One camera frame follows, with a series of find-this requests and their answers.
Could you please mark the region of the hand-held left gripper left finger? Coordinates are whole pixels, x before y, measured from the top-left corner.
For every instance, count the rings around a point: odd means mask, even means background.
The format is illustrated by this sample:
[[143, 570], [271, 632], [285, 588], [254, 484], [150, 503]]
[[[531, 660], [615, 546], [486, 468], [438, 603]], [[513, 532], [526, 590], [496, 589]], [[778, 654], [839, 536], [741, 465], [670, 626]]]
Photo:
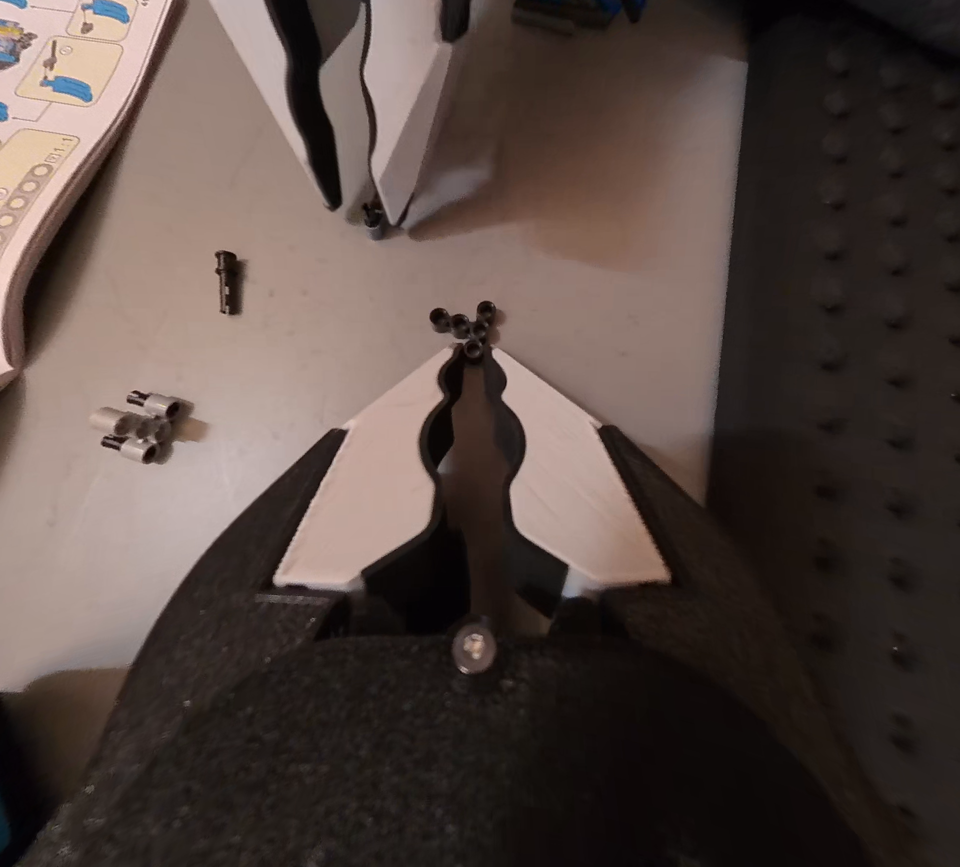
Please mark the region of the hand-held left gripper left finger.
[[376, 562], [426, 530], [436, 483], [422, 453], [445, 399], [448, 345], [366, 405], [344, 437], [272, 576], [276, 588], [360, 590]]

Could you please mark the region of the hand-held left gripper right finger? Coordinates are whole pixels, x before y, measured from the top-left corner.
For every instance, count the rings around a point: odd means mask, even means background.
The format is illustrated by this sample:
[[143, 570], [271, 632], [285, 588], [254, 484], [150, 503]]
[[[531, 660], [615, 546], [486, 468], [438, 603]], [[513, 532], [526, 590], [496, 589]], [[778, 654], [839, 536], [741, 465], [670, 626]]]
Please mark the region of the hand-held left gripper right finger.
[[602, 435], [604, 424], [494, 347], [486, 390], [509, 470], [510, 578], [520, 594], [669, 585], [671, 571]]

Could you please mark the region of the cluster of black bushes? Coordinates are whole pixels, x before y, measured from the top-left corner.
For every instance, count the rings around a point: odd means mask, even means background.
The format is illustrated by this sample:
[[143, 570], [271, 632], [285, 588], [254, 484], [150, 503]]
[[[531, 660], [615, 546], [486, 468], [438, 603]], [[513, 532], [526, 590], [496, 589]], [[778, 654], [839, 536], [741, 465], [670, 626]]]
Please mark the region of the cluster of black bushes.
[[498, 328], [499, 310], [489, 299], [478, 302], [472, 316], [465, 313], [450, 313], [444, 307], [435, 307], [428, 314], [428, 321], [435, 333], [450, 335], [462, 348], [465, 361], [478, 365], [486, 357]]

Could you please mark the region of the building instruction booklet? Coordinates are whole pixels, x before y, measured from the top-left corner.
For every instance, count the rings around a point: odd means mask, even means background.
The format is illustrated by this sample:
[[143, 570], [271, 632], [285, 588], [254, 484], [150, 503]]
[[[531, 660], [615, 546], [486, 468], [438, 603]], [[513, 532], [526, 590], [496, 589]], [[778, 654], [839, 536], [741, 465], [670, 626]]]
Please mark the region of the building instruction booklet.
[[135, 115], [184, 0], [1, 0], [1, 386], [25, 366], [23, 303]]

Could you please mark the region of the grey beam with holes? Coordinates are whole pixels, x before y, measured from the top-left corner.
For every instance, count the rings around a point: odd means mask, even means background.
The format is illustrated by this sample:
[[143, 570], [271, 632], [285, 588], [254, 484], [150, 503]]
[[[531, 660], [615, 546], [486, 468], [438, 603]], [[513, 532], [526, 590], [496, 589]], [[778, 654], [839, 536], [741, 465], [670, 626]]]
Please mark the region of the grey beam with holes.
[[124, 405], [100, 406], [87, 417], [101, 448], [143, 466], [161, 465], [172, 454], [179, 424], [188, 412], [179, 396], [130, 390]]

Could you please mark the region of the long black pin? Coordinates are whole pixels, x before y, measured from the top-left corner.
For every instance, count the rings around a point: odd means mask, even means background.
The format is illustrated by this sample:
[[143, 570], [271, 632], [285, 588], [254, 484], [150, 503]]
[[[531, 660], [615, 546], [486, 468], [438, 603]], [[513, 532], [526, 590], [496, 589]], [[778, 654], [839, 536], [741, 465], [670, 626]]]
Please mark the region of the long black pin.
[[236, 253], [218, 249], [214, 253], [215, 274], [218, 279], [218, 305], [223, 316], [236, 316], [241, 309], [239, 293], [241, 263]]

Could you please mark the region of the grey desk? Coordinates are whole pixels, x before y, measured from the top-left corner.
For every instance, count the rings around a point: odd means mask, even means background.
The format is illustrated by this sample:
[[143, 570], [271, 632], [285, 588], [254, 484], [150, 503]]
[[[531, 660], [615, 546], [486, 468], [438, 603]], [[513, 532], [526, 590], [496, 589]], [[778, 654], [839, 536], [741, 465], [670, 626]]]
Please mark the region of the grey desk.
[[[209, 0], [33, 278], [2, 392], [2, 690], [120, 669], [216, 536], [491, 299], [503, 347], [706, 493], [747, 55], [731, 0], [649, 0], [563, 37], [476, 16], [462, 105], [493, 177], [370, 240], [324, 208]], [[241, 263], [219, 312], [214, 254]], [[139, 465], [88, 417], [186, 401]]]

